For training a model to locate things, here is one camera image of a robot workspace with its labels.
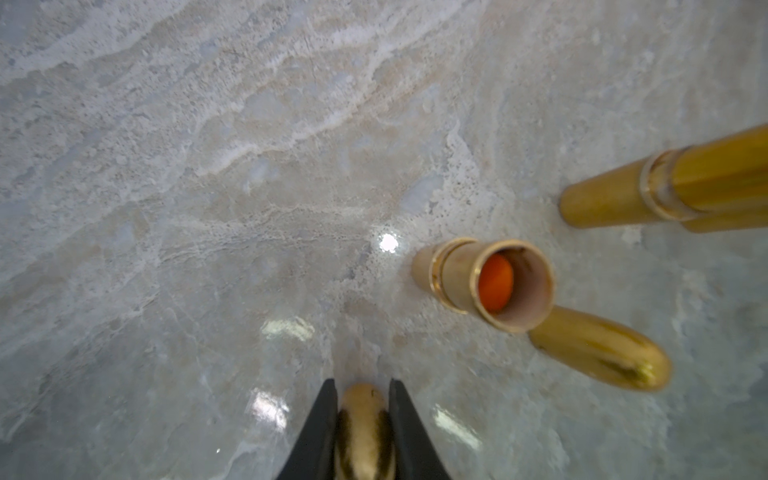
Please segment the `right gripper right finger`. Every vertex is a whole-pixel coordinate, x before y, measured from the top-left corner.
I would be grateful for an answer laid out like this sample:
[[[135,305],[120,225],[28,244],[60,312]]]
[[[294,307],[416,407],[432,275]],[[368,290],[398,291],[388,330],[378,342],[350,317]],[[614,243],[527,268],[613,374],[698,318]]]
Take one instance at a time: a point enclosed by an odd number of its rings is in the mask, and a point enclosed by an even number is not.
[[[401,380],[389,385],[389,416],[396,448],[396,478],[450,480],[439,455]]]

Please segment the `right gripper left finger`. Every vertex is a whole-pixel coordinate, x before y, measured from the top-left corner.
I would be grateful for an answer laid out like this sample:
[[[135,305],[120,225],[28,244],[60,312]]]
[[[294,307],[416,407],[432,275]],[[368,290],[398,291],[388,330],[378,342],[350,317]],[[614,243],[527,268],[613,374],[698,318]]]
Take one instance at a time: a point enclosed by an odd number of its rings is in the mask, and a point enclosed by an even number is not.
[[[338,417],[335,381],[326,379],[277,480],[333,480]]]

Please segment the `gold lipstick cap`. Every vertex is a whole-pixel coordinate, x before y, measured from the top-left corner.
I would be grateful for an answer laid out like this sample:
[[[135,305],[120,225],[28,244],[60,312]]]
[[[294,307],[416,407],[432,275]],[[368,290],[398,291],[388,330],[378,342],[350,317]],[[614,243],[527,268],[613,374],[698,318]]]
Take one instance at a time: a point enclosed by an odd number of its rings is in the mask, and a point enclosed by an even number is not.
[[[681,225],[693,233],[766,228],[768,224],[766,206],[745,210],[734,210],[682,222]]]
[[[396,448],[387,401],[370,383],[350,386],[338,412],[334,471],[337,479],[396,477]]]
[[[617,388],[654,392],[666,387],[673,364],[650,338],[615,321],[555,306],[528,332],[531,343],[558,362]]]

